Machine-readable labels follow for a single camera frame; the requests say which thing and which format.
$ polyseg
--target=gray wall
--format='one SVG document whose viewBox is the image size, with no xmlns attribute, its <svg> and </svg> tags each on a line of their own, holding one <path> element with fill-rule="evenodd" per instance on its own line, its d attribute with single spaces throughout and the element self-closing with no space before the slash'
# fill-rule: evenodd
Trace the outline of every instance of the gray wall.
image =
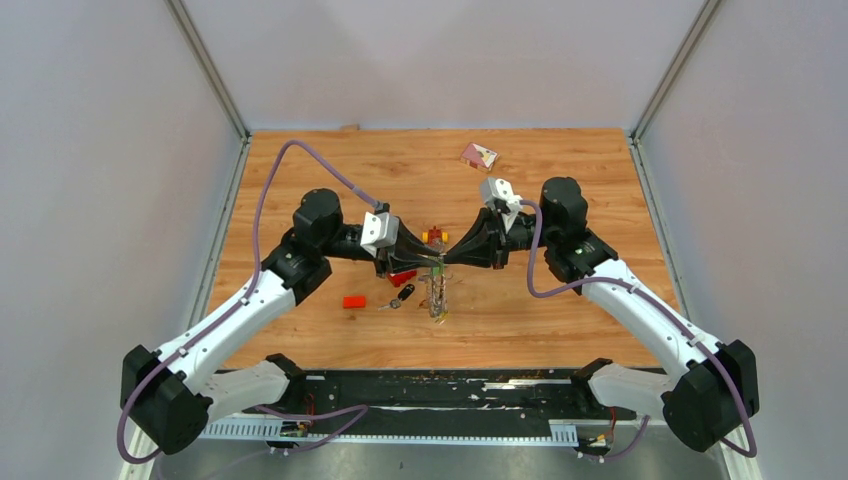
<svg viewBox="0 0 848 480">
<path fill-rule="evenodd" d="M 730 1 L 644 145 L 693 317 L 758 355 L 769 480 L 845 478 L 848 4 Z"/>
<path fill-rule="evenodd" d="M 186 3 L 253 129 L 630 128 L 702 0 Z"/>
<path fill-rule="evenodd" d="M 115 478 L 121 359 L 187 323 L 238 142 L 162 1 L 0 15 L 0 477 Z"/>
</svg>

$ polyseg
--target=wood grain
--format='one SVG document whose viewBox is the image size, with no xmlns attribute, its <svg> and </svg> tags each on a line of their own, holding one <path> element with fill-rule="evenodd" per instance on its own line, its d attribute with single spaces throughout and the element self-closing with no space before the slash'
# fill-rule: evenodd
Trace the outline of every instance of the wood grain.
<svg viewBox="0 0 848 480">
<path fill-rule="evenodd" d="M 589 201 L 589 226 L 626 259 L 662 298 L 673 290 L 645 206 L 627 144 L 617 129 L 387 130 L 260 132 L 253 138 L 210 305 L 216 306 L 251 273 L 251 222 L 262 184 L 280 146 L 306 141 L 370 195 L 391 203 L 413 231 L 433 225 L 458 240 L 481 207 L 485 175 L 459 162 L 470 142 L 502 156 L 493 175 L 515 192 L 538 199 L 552 176 L 572 176 Z M 303 151 L 283 160 L 260 225 L 264 257 L 291 225 L 301 196 L 316 187 L 339 193 L 349 223 L 366 205 Z M 455 266 L 448 295 L 451 313 L 435 325 L 423 284 L 399 310 L 377 312 L 397 289 L 374 276 L 365 262 L 332 260 L 333 275 L 295 311 L 277 319 L 228 362 L 253 365 L 282 352 L 302 367 L 550 367 L 582 366 L 597 357 L 625 365 L 656 360 L 612 317 L 585 298 L 563 294 L 536 299 L 527 293 L 527 254 L 510 257 L 501 271 Z M 556 280 L 540 259 L 537 288 Z M 342 297 L 365 295 L 368 308 L 343 310 Z"/>
</svg>

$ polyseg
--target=small cardboard box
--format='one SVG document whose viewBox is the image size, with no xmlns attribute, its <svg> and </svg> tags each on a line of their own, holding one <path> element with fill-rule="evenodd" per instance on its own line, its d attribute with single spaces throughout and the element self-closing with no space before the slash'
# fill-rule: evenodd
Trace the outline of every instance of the small cardboard box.
<svg viewBox="0 0 848 480">
<path fill-rule="evenodd" d="M 497 159 L 497 152 L 476 143 L 469 143 L 459 157 L 459 160 L 466 165 L 486 173 L 492 171 L 492 167 L 495 166 L 495 160 Z"/>
</svg>

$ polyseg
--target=small object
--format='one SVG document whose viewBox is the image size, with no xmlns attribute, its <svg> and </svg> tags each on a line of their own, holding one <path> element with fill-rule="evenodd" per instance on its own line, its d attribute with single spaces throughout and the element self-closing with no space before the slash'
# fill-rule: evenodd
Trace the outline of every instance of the small object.
<svg viewBox="0 0 848 480">
<path fill-rule="evenodd" d="M 342 308 L 365 308 L 365 296 L 344 297 L 342 299 Z"/>
<path fill-rule="evenodd" d="M 421 238 L 427 243 L 444 252 L 445 243 L 447 242 L 447 232 L 442 231 L 437 227 L 424 232 Z M 430 318 L 433 318 L 435 323 L 441 325 L 445 321 L 448 314 L 447 298 L 445 296 L 445 288 L 447 286 L 447 277 L 445 276 L 446 265 L 444 264 L 444 254 L 439 258 L 439 266 L 430 268 L 426 275 L 422 275 L 419 280 L 427 284 L 427 304 L 430 311 Z"/>
<path fill-rule="evenodd" d="M 409 285 L 403 287 L 400 290 L 400 292 L 398 292 L 398 296 L 396 298 L 393 298 L 391 302 L 389 302 L 387 305 L 383 305 L 382 307 L 378 308 L 377 310 L 387 310 L 389 308 L 391 308 L 391 309 L 400 308 L 401 302 L 403 302 L 404 300 L 409 298 L 409 296 L 412 295 L 412 292 L 414 292 L 414 291 L 415 291 L 415 285 L 410 283 Z"/>
<path fill-rule="evenodd" d="M 427 245 L 433 247 L 444 247 L 444 245 L 448 243 L 448 232 L 433 227 L 430 230 L 421 233 L 421 240 Z"/>
<path fill-rule="evenodd" d="M 465 150 L 463 150 L 462 155 L 459 156 L 459 160 L 470 167 L 474 167 L 481 172 L 491 172 L 492 167 L 495 165 L 495 160 L 498 158 L 498 153 L 492 150 L 489 150 L 486 147 L 481 145 L 477 145 L 476 143 L 469 143 Z"/>
<path fill-rule="evenodd" d="M 417 276 L 418 270 L 410 270 L 408 272 L 398 273 L 397 275 L 392 275 L 390 273 L 386 275 L 386 278 L 389 279 L 389 282 L 391 282 L 393 286 L 399 287 Z"/>
</svg>

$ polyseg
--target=small red block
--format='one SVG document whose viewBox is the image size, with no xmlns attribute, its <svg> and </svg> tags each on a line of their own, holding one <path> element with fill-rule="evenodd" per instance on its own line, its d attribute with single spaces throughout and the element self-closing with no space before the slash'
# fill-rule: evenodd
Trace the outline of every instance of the small red block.
<svg viewBox="0 0 848 480">
<path fill-rule="evenodd" d="M 344 297 L 342 299 L 342 308 L 365 308 L 365 296 Z"/>
<path fill-rule="evenodd" d="M 392 286 L 399 287 L 404 283 L 412 280 L 416 276 L 418 276 L 418 270 L 410 270 L 408 272 L 399 273 L 397 275 L 392 275 L 390 273 L 386 275 L 386 278 L 388 278 L 389 281 L 392 282 Z"/>
</svg>

